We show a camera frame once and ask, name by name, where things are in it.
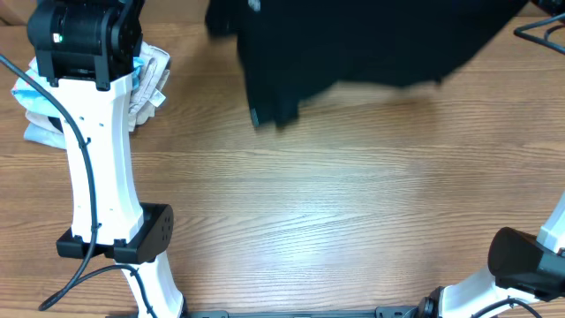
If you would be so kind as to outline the black t-shirt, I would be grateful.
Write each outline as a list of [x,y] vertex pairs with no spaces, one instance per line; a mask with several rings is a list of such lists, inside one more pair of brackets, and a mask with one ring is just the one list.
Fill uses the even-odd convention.
[[253,125],[285,126],[339,81],[441,83],[524,7],[512,0],[211,0],[214,39],[233,36]]

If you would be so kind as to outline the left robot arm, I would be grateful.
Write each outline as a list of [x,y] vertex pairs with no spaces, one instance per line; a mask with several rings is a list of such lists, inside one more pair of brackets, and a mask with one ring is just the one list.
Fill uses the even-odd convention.
[[98,255],[124,272],[140,317],[185,317],[167,247],[174,216],[142,203],[133,174],[128,108],[142,45],[140,1],[38,3],[27,24],[46,97],[61,115],[73,217],[58,254],[83,264]]

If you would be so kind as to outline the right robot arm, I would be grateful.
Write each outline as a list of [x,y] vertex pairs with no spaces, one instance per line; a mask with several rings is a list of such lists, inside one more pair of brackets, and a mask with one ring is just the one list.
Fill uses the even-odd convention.
[[[432,61],[441,81],[471,60],[509,21],[524,1],[429,1],[427,21],[438,28],[442,49]],[[487,263],[458,284],[438,287],[412,307],[409,317],[495,317],[515,306],[564,295],[564,204],[559,202],[539,233],[510,227],[496,232]]]

